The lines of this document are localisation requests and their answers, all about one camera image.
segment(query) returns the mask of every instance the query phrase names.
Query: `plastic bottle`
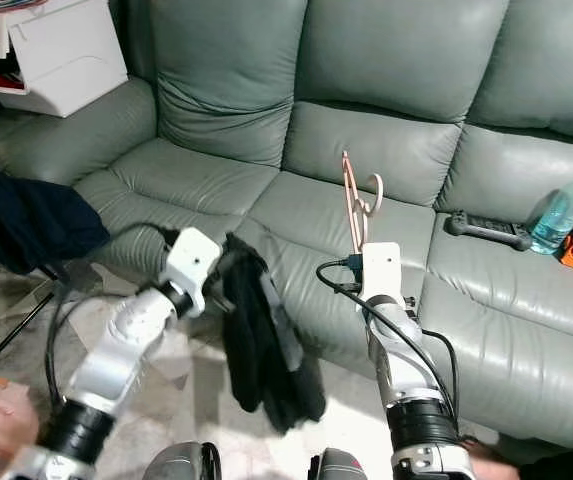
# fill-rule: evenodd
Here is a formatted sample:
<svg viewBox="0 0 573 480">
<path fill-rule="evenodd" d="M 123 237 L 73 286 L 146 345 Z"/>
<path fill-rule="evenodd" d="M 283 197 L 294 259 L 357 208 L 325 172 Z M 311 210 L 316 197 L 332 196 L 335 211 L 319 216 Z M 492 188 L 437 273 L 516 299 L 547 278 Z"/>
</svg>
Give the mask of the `plastic bottle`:
<svg viewBox="0 0 573 480">
<path fill-rule="evenodd" d="M 573 229 L 573 183 L 563 187 L 531 231 L 537 253 L 554 253 Z"/>
</svg>

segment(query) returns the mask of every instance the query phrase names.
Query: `sofa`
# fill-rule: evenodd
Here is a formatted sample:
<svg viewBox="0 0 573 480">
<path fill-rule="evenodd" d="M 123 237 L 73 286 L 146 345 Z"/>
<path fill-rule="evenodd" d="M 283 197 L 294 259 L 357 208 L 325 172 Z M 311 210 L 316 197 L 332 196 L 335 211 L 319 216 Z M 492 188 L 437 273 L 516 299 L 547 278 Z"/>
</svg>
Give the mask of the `sofa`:
<svg viewBox="0 0 573 480">
<path fill-rule="evenodd" d="M 0 140 L 0 169 L 72 185 L 110 231 L 234 231 L 319 356 L 372 375 L 363 323 L 315 267 L 351 249 L 341 152 L 385 198 L 402 293 L 453 343 L 461 415 L 573 448 L 573 270 L 455 237 L 449 212 L 532 221 L 573 180 L 573 2 L 124 0 L 130 81 Z M 159 272 L 142 229 L 102 261 Z M 443 345 L 425 345 L 450 378 Z"/>
</svg>

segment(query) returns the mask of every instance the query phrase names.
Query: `game controller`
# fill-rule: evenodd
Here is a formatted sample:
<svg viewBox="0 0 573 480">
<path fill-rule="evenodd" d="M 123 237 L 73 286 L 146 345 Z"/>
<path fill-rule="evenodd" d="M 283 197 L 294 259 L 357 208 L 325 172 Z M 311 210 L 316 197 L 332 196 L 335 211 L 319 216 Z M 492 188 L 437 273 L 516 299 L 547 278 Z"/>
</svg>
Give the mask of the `game controller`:
<svg viewBox="0 0 573 480">
<path fill-rule="evenodd" d="M 515 250 L 528 250 L 533 240 L 523 225 L 504 223 L 469 215 L 463 210 L 453 213 L 446 221 L 446 231 L 453 235 L 469 235 L 510 245 Z"/>
</svg>

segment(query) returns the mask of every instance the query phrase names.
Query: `black cable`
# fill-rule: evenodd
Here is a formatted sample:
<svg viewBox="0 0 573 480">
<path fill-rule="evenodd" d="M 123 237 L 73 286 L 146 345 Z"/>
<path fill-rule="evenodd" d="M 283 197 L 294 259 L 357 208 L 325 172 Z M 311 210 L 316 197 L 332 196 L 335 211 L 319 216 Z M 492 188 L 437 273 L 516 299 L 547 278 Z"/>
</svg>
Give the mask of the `black cable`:
<svg viewBox="0 0 573 480">
<path fill-rule="evenodd" d="M 111 235 L 110 239 L 107 243 L 102 245 L 105 247 L 106 245 L 116 241 L 120 237 L 126 235 L 127 233 L 132 232 L 133 230 L 139 228 L 150 228 L 157 231 L 163 238 L 164 241 L 167 243 L 174 243 L 179 235 L 178 230 L 168 229 L 165 227 L 161 227 L 159 225 L 154 224 L 153 222 L 141 221 L 132 223 L 121 230 L 118 230 L 116 233 Z M 50 325 L 48 326 L 48 336 L 46 338 L 46 351 L 44 353 L 44 370 L 46 372 L 46 382 L 48 383 L 48 393 L 50 396 L 50 402 L 53 407 L 59 405 L 62 401 L 61 394 L 59 392 L 59 388 L 57 387 L 57 379 L 55 375 L 55 340 L 57 339 L 57 334 L 59 333 L 61 327 L 66 323 L 68 318 L 72 315 L 72 313 L 77 310 L 77 308 L 85 303 L 87 300 L 91 300 L 93 298 L 115 298 L 115 297 L 123 297 L 123 295 L 113 294 L 113 293 L 105 293 L 105 294 L 98 294 L 98 295 L 91 295 L 89 297 L 84 298 L 75 306 L 73 306 L 63 318 L 59 318 L 61 313 L 62 307 L 64 302 L 70 295 L 72 288 L 70 285 L 65 285 L 64 292 L 62 293 L 59 302 L 57 303 L 57 307 L 55 308 L 55 312 L 50 321 Z"/>
<path fill-rule="evenodd" d="M 455 408 L 453 406 L 453 401 L 451 399 L 450 393 L 448 392 L 448 388 L 446 387 L 446 382 L 444 382 L 444 379 L 439 374 L 439 372 L 435 368 L 435 365 L 433 365 L 433 362 L 430 360 L 430 358 L 428 358 L 428 355 L 426 355 L 426 353 L 424 353 L 423 349 L 419 345 L 417 345 L 414 341 L 412 341 L 410 338 L 408 338 L 406 336 L 406 334 L 404 334 L 404 332 L 402 332 L 397 327 L 397 325 L 395 325 L 393 322 L 391 322 L 388 318 L 386 318 L 384 315 L 379 313 L 377 310 L 375 310 L 373 307 L 371 307 L 368 303 L 366 303 L 364 300 L 359 298 L 357 295 L 353 295 L 351 292 L 349 292 L 348 290 L 343 288 L 341 285 L 338 285 L 337 283 L 326 278 L 322 273 L 325 269 L 327 269 L 329 267 L 344 266 L 344 264 L 345 264 L 345 262 L 343 262 L 341 260 L 335 260 L 332 262 L 322 263 L 315 270 L 315 274 L 317 275 L 317 278 L 319 278 L 319 280 L 323 284 L 329 286 L 335 292 L 341 293 L 345 297 L 350 298 L 357 305 L 359 305 L 360 307 L 362 307 L 363 309 L 368 311 L 371 315 L 375 316 L 384 325 L 386 325 L 393 332 L 395 332 L 395 334 L 397 334 L 419 356 L 419 358 L 421 358 L 421 360 L 426 364 L 426 367 L 430 370 L 430 372 L 435 377 L 435 381 L 437 382 L 437 385 L 439 386 L 440 390 L 442 391 L 442 394 L 444 395 L 444 401 L 446 402 L 446 408 L 448 409 L 448 412 L 449 412 L 450 416 L 452 417 L 453 422 L 455 424 L 455 429 L 457 430 L 457 428 L 458 428 L 457 416 L 455 414 Z"/>
<path fill-rule="evenodd" d="M 222 480 L 222 462 L 214 444 L 210 442 L 202 444 L 202 463 L 208 479 Z"/>
<path fill-rule="evenodd" d="M 434 337 L 440 340 L 448 350 L 448 356 L 450 357 L 450 370 L 451 376 L 453 378 L 453 407 L 455 408 L 455 415 L 459 418 L 459 365 L 457 364 L 457 354 L 453 348 L 453 344 L 444 335 L 438 332 L 433 332 L 432 330 L 425 330 L 422 328 L 422 333 L 429 337 Z"/>
</svg>

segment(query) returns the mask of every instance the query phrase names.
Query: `black jacket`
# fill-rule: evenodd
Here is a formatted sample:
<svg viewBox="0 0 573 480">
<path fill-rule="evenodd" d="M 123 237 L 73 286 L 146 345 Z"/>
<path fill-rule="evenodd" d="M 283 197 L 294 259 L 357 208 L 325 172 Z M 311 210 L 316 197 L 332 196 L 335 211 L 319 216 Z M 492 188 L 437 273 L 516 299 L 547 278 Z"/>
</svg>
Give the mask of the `black jacket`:
<svg viewBox="0 0 573 480">
<path fill-rule="evenodd" d="M 223 329 L 233 395 L 248 412 L 263 402 L 281 433 L 298 421 L 319 420 L 326 408 L 319 370 L 297 338 L 266 262 L 230 233 L 224 250 L 243 253 L 223 277 L 224 295 L 236 307 Z"/>
<path fill-rule="evenodd" d="M 0 172 L 0 263 L 26 274 L 81 257 L 109 239 L 101 219 L 72 188 Z"/>
</svg>

